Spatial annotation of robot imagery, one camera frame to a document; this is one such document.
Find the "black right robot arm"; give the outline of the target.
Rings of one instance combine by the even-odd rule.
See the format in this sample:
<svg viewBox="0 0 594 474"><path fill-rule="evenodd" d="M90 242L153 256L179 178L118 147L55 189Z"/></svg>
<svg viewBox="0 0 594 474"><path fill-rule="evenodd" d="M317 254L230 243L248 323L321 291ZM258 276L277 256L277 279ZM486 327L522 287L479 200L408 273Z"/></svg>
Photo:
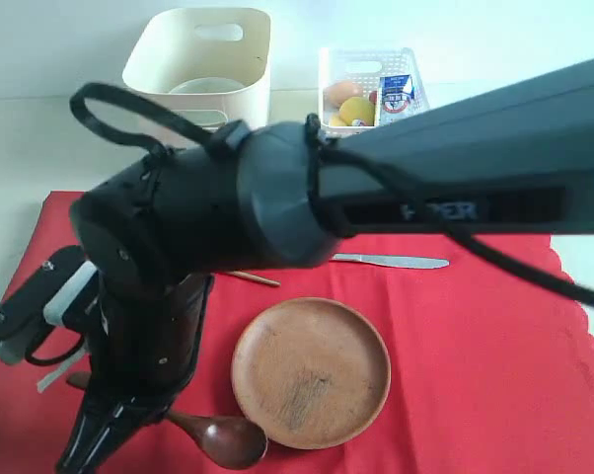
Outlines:
<svg viewBox="0 0 594 474"><path fill-rule="evenodd" d="M594 307L594 290L481 241L594 234L594 59L341 139L316 115L211 132L104 83L69 107L145 154L70 207L100 284L91 380L60 473L96 471L188 385L217 272L312 268L344 238L436 233Z"/></svg>

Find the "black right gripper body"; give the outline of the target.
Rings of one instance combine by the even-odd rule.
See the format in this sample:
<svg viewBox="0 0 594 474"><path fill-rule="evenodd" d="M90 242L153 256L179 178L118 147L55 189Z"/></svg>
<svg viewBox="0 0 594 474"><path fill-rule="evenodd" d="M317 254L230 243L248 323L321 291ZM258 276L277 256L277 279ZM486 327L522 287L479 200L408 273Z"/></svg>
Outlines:
<svg viewBox="0 0 594 474"><path fill-rule="evenodd" d="M148 425L163 417L194 375L213 282L212 275L191 274L153 288L99 278L83 419Z"/></svg>

